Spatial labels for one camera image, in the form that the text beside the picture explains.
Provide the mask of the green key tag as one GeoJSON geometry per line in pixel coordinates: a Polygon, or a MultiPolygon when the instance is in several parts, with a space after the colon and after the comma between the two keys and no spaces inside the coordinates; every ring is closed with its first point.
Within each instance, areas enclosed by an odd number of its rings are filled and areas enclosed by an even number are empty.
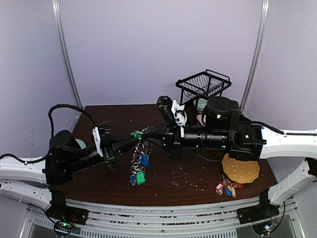
{"type": "Polygon", "coordinates": [[[136,139],[142,139],[142,133],[141,133],[141,132],[135,132],[135,133],[134,133],[134,138],[136,138],[136,139]]]}
{"type": "Polygon", "coordinates": [[[138,184],[144,184],[146,182],[146,176],[144,172],[136,173],[136,181],[138,184]]]}

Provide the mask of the grey disc keyring organizer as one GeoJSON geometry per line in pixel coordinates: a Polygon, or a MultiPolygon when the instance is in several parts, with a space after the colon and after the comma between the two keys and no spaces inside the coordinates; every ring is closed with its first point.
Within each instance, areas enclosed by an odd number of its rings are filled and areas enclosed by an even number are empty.
{"type": "Polygon", "coordinates": [[[129,180],[132,186],[140,185],[136,181],[136,173],[144,172],[146,174],[146,167],[149,165],[149,156],[151,152],[152,144],[146,140],[138,139],[138,142],[134,147],[134,153],[130,165],[131,175],[129,180]]]}

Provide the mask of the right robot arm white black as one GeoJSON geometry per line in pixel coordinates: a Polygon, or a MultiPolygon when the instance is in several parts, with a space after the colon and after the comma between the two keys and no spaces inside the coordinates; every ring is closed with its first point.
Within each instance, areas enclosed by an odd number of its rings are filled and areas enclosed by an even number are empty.
{"type": "Polygon", "coordinates": [[[183,148],[222,150],[239,161],[273,157],[301,157],[302,163],[283,181],[260,194],[254,215],[264,219],[288,197],[317,179],[317,132],[280,130],[260,121],[240,120],[239,104],[226,97],[211,97],[201,125],[187,125],[183,106],[167,96],[157,101],[166,123],[135,137],[147,140],[178,157],[183,148]]]}

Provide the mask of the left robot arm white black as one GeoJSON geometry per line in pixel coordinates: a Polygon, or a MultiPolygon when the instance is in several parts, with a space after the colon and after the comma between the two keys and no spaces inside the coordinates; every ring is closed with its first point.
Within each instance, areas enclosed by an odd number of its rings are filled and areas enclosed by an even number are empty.
{"type": "Polygon", "coordinates": [[[100,164],[114,169],[124,149],[138,140],[137,134],[112,134],[106,123],[93,128],[92,138],[92,145],[82,147],[69,130],[62,130],[49,140],[48,153],[43,157],[1,155],[0,193],[67,220],[72,209],[66,205],[64,193],[49,186],[63,185],[74,174],[100,164]]]}

